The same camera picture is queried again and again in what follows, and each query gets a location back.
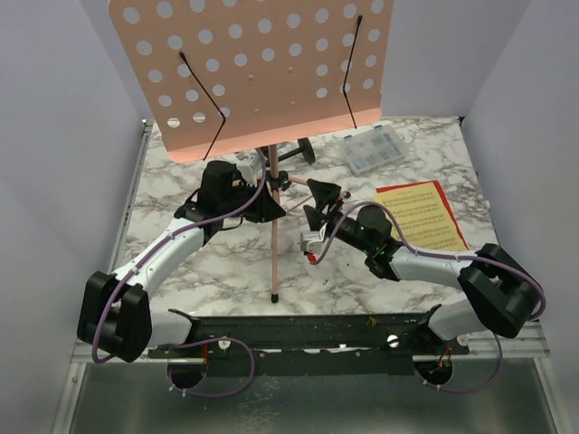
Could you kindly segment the pink perforated music stand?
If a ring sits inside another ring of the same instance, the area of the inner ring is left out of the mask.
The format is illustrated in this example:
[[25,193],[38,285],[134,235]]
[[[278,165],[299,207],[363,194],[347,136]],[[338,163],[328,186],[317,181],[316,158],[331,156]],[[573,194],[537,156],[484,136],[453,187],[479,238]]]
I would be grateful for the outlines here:
[[169,157],[208,157],[375,123],[390,1],[111,1]]

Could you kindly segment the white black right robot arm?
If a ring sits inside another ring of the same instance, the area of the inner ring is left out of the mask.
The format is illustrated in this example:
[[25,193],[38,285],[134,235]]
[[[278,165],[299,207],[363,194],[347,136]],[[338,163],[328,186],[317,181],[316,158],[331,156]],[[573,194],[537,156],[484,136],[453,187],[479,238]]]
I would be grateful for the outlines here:
[[462,292],[453,304],[431,307],[409,331],[410,343],[423,352],[437,354],[458,336],[485,330],[515,338],[545,311],[545,291],[499,245],[465,252],[414,247],[382,204],[357,203],[352,218],[339,185],[309,179],[307,186],[315,203],[304,208],[309,230],[300,248],[311,264],[318,265],[333,240],[340,240],[365,254],[365,266],[377,278],[424,281]]

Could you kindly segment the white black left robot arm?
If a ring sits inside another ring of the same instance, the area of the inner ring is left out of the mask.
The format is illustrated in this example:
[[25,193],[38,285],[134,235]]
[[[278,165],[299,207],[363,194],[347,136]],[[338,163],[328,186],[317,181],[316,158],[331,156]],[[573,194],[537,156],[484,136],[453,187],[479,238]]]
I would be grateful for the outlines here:
[[117,357],[135,361],[146,349],[169,345],[182,357],[201,343],[195,319],[179,310],[152,312],[150,300],[191,255],[223,230],[223,222],[273,222],[284,210],[266,188],[262,154],[236,164],[215,160],[203,171],[200,187],[176,209],[157,239],[132,261],[107,274],[94,272],[86,282],[77,337],[90,344],[95,363]]

